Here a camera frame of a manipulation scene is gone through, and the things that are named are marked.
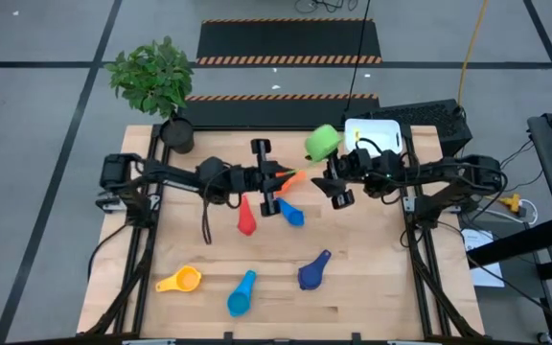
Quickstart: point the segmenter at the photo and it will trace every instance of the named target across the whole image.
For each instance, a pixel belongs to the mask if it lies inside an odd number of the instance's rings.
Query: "green leaves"
[[[184,100],[191,93],[191,75],[184,52],[178,51],[172,38],[166,36],[163,44],[153,41],[134,50],[128,57],[121,52],[115,63],[104,68],[111,72],[110,87],[118,98],[128,100],[129,106],[164,118],[175,116],[176,106],[186,107]]]

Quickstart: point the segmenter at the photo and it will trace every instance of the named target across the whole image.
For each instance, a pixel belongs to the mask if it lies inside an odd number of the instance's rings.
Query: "yellow measuring cup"
[[[166,278],[156,284],[157,292],[179,290],[184,292],[193,291],[199,286],[201,273],[194,267],[184,265],[172,277]]]

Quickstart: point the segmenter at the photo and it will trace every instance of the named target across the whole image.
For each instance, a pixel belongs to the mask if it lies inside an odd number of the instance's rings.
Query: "black plant pot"
[[[177,153],[189,153],[195,146],[193,126],[189,120],[176,117],[161,125],[159,137],[163,143]]]

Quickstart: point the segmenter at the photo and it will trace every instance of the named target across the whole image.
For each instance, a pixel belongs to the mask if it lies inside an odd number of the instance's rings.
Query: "gray floor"
[[[91,61],[114,0],[0,0],[0,61]],[[200,22],[215,18],[299,17],[293,0],[123,0],[103,59],[171,35],[195,58]],[[313,17],[361,17],[353,12]],[[462,61],[480,0],[374,0],[385,61]],[[552,1],[534,1],[552,42]],[[492,0],[472,56],[476,62],[550,62],[520,0]],[[455,98],[459,70],[400,67],[357,71],[356,91],[378,92],[381,105]],[[34,229],[88,69],[0,68],[0,317]],[[353,69],[197,69],[196,95],[346,93]],[[102,213],[94,207],[105,154],[118,151],[125,126],[157,122],[131,111],[100,70],[57,190],[8,341],[74,334],[86,289],[86,264],[97,244]],[[281,86],[272,90],[273,85]],[[552,69],[473,69],[463,105],[474,135],[466,148],[503,159],[527,138],[525,120],[552,112]],[[540,171],[533,150],[506,169],[511,184]],[[546,183],[518,190],[552,219]],[[479,294],[488,334],[533,341],[546,329],[541,313],[516,297]]]

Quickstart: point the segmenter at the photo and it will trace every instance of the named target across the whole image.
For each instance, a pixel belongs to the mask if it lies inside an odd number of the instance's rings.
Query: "wooden tabletop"
[[[435,127],[412,128],[415,151],[422,163],[441,158]],[[250,140],[267,138],[272,143],[269,159],[290,168],[304,168],[307,132],[212,131],[195,134],[195,148],[188,154],[172,153],[170,165],[195,170],[202,160],[217,156],[232,164],[256,165]],[[129,126],[122,152],[146,156],[150,126]],[[294,228],[281,215],[261,218],[262,196],[248,194],[258,227],[246,237],[237,229],[238,211],[226,206],[209,207],[213,244],[201,236],[201,199],[198,195],[166,188],[149,282],[142,337],[350,339],[361,333],[371,339],[422,339],[423,333],[407,249],[400,245],[404,229],[400,203],[384,205],[353,186],[356,203],[334,210],[331,202],[310,182],[323,164],[307,169],[309,181],[294,185],[285,195],[302,209],[306,225]],[[444,183],[425,185],[433,194]],[[397,193],[389,195],[390,200]],[[458,226],[453,215],[441,221]],[[123,214],[106,215],[101,238],[124,222]],[[86,291],[79,332],[90,328],[107,309],[121,287],[127,259],[130,229],[104,245],[98,253]],[[463,243],[458,234],[440,226],[433,239],[442,284],[451,302],[479,332],[483,332]],[[301,290],[297,270],[329,249],[322,285]],[[202,274],[193,292],[156,292],[155,284],[192,265]],[[257,272],[251,310],[232,318],[226,307],[228,295],[248,269]],[[432,329],[440,333],[435,302],[427,291]],[[129,298],[133,313],[136,296]],[[130,330],[131,317],[126,318]]]

